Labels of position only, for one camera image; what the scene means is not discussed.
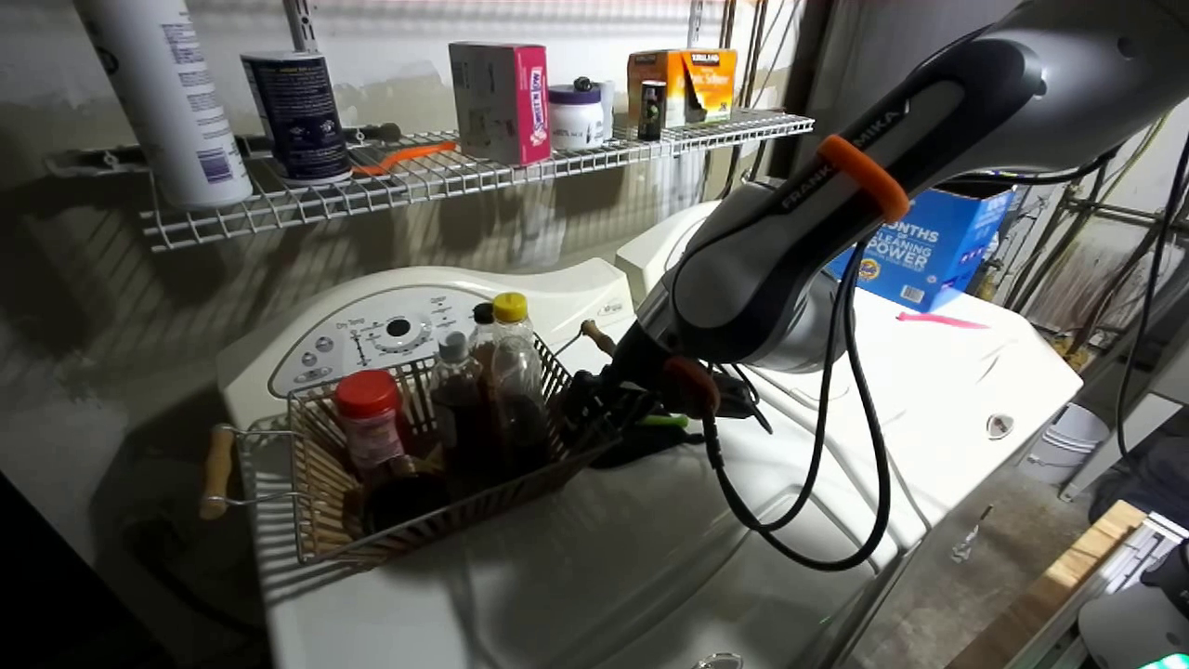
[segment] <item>white bottle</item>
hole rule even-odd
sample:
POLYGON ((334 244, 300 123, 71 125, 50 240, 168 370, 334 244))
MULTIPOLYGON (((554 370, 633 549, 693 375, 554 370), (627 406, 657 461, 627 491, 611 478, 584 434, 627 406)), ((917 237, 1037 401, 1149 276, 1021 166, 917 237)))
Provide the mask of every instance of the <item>white bottle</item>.
POLYGON ((253 198, 186 0, 75 0, 117 97, 175 209, 253 198))

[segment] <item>sauce bottle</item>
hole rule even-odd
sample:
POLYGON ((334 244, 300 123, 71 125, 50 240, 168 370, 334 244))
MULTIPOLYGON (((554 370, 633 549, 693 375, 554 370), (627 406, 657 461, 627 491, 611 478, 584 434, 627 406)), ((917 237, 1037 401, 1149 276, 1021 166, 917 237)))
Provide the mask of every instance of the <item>sauce bottle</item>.
POLYGON ((497 437, 492 434, 495 424, 485 399, 485 363, 469 358, 469 339, 460 330, 448 333, 440 344, 432 399, 448 471, 464 488, 497 477, 497 437))
POLYGON ((497 294, 492 300, 495 342, 489 369, 489 399, 495 406, 497 441, 513 477, 550 461, 550 420, 543 406, 543 358, 529 325, 524 294, 497 294))

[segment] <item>wire rack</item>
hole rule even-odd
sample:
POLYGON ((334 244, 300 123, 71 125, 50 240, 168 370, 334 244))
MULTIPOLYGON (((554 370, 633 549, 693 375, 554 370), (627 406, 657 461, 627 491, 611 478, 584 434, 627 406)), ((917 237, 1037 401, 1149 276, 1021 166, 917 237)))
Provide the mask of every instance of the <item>wire rack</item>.
MULTIPOLYGON (((205 209, 205 213, 175 213, 165 209, 162 199, 140 213, 140 229, 153 244, 153 252, 173 252, 173 249, 189 249, 189 244, 214 244, 214 240, 230 240, 230 237, 253 237, 253 233, 272 233, 272 229, 290 229, 290 228, 318 228, 318 222, 340 222, 355 214, 375 214, 375 213, 396 213, 408 203, 428 203, 428 199, 450 199, 450 198, 469 198, 469 193, 495 193, 495 191, 513 191, 513 187, 536 187, 536 181, 557 181, 557 180, 575 180, 590 172, 612 172, 627 165, 647 165, 647 159, 664 159, 676 151, 695 151, 695 149, 729 149, 745 140, 772 140, 772 138, 791 138, 791 134, 809 134, 816 118, 803 115, 785 115, 785 113, 736 113, 726 123, 705 123, 705 125, 676 125, 663 140, 612 140, 607 149, 588 149, 588 151, 560 151, 547 165, 532 166, 510 166, 510 165, 485 165, 469 156, 437 156, 408 165, 403 172, 389 172, 383 180, 351 180, 351 181, 328 181, 328 187, 300 187, 300 191, 266 191, 236 209, 205 209)), ((424 134, 424 138, 403 138, 403 140, 383 140, 375 134, 355 134, 351 151, 356 159, 366 156, 383 156, 403 145, 424 145, 424 140, 443 140, 450 134, 424 134)), ((58 166, 58 175, 102 175, 112 166, 112 159, 124 159, 124 172, 137 172, 132 156, 118 151, 93 151, 93 156, 71 156, 71 165, 58 166)))
MULTIPOLYGON (((547 411, 547 406, 564 392, 569 370, 547 348, 547 342, 536 342, 536 344, 543 363, 539 399, 547 411)), ((432 401, 437 362, 408 362, 389 369, 389 375, 406 394, 413 441, 437 447, 428 449, 428 456, 418 456, 418 470, 428 471, 419 477, 419 483, 450 491, 450 471, 440 449, 440 415, 432 401)), ((355 569, 368 569, 368 565, 403 556, 418 548, 448 538, 480 522, 502 518, 532 497, 543 497, 564 488, 607 447, 602 437, 594 437, 599 430, 590 430, 590 437, 580 437, 580 441, 560 441, 560 430, 550 415, 543 424, 547 426, 543 437, 550 449, 547 461, 516 477, 506 477, 502 483, 454 491, 450 502, 432 502, 406 522, 368 527, 362 513, 368 496, 366 496, 366 483, 346 465, 346 430, 340 424, 330 392, 334 383, 300 392, 290 399, 290 426, 299 441, 293 441, 293 488, 288 491, 288 497, 293 502, 299 561, 344 561, 355 569)))

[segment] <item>jar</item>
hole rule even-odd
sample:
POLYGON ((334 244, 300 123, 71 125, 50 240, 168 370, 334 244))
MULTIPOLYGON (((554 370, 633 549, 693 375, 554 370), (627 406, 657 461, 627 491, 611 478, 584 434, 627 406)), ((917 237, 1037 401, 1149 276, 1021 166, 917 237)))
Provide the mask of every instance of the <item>jar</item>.
POLYGON ((366 478, 389 461, 406 461, 403 406, 403 392, 383 369, 355 370, 334 388, 346 456, 366 478))
POLYGON ((580 151, 607 145, 607 103, 602 84, 575 78, 572 84, 550 90, 550 131, 557 151, 580 151))

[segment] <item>shelf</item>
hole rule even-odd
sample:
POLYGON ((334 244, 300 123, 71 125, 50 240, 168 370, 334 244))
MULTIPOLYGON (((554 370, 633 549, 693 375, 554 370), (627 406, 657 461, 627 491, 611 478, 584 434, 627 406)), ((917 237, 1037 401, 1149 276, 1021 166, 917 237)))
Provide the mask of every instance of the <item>shelf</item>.
MULTIPOLYGON (((403 140, 403 125, 346 125, 346 149, 368 151, 368 149, 398 149, 418 140, 440 140, 454 134, 419 134, 413 140, 403 140)), ((272 165, 268 138, 237 138, 237 149, 249 165, 272 165)), ((112 145, 102 151, 58 151, 45 159, 45 172, 58 180, 112 180, 112 175, 148 175, 148 159, 140 145, 112 145)))
MULTIPOLYGON (((305 191, 266 191, 236 209, 207 209, 207 213, 157 209, 157 213, 140 213, 140 228, 147 228, 147 237, 153 240, 153 252, 173 252, 173 249, 313 228, 313 222, 330 222, 330 218, 351 218, 368 213, 396 213, 424 199, 495 193, 495 191, 513 191, 532 181, 557 181, 572 175, 612 172, 645 159, 664 159, 689 149, 726 149, 726 145, 772 140, 772 138, 791 138, 809 131, 816 131, 816 118, 803 118, 803 115, 736 113, 726 123, 671 131, 663 140, 619 140, 607 149, 560 151, 532 166, 480 165, 469 156, 440 156, 383 180, 355 180, 355 181, 305 187, 305 191)), ((383 156, 386 149, 398 149, 398 145, 443 140, 443 138, 448 134, 383 140, 383 134, 372 131, 372 134, 355 134, 351 149, 355 156, 356 151, 383 156)), ((118 151, 75 156, 75 172, 58 166, 58 175, 91 175, 91 166, 103 172, 103 156, 118 156, 118 151)))

